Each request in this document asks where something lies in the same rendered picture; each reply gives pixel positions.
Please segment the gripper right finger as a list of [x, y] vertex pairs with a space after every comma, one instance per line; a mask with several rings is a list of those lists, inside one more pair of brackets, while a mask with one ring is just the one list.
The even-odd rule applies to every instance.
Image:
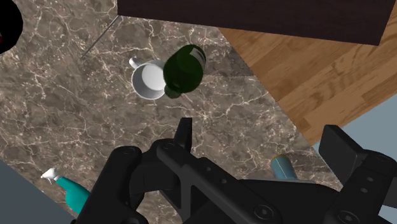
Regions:
[[337, 125], [325, 125], [319, 154], [343, 185], [323, 224], [392, 224], [379, 216], [397, 174], [397, 161], [365, 150]]

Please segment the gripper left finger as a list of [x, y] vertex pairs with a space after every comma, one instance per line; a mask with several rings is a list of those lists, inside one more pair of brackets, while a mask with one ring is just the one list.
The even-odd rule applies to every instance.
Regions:
[[142, 152], [114, 149], [81, 213], [71, 224], [149, 224], [137, 208], [160, 191], [183, 224], [282, 224], [279, 210], [207, 158], [191, 153], [192, 119], [182, 118], [172, 139]]

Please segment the light blue bottle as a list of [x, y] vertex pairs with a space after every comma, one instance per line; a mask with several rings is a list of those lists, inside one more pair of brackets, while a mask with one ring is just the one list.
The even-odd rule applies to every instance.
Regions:
[[298, 179], [290, 159], [286, 155], [277, 155], [270, 161], [270, 167], [276, 179]]

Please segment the white mug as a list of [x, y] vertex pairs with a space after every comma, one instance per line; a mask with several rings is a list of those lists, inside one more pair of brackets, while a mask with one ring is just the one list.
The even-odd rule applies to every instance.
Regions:
[[131, 85], [135, 93], [147, 100], [156, 100], [164, 95], [166, 86], [163, 75], [164, 62], [150, 60], [140, 62], [136, 57], [129, 59], [134, 68], [131, 76]]

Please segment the dark green glass bottle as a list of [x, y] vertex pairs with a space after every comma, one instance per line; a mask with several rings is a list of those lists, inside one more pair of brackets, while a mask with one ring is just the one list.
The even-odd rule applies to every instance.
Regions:
[[195, 90], [202, 81], [205, 63], [205, 53], [197, 45], [185, 45], [172, 54], [163, 69], [166, 96], [176, 99]]

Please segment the teal spray bottle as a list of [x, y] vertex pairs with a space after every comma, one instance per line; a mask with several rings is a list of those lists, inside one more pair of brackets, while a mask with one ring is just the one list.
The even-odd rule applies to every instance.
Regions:
[[83, 206], [90, 195], [90, 192], [85, 187], [67, 177], [60, 175], [57, 172], [57, 169], [54, 167], [44, 172], [40, 178], [47, 179], [50, 184], [54, 182], [63, 188], [66, 192], [65, 202], [68, 207], [77, 214], [81, 213], [81, 210], [83, 209]]

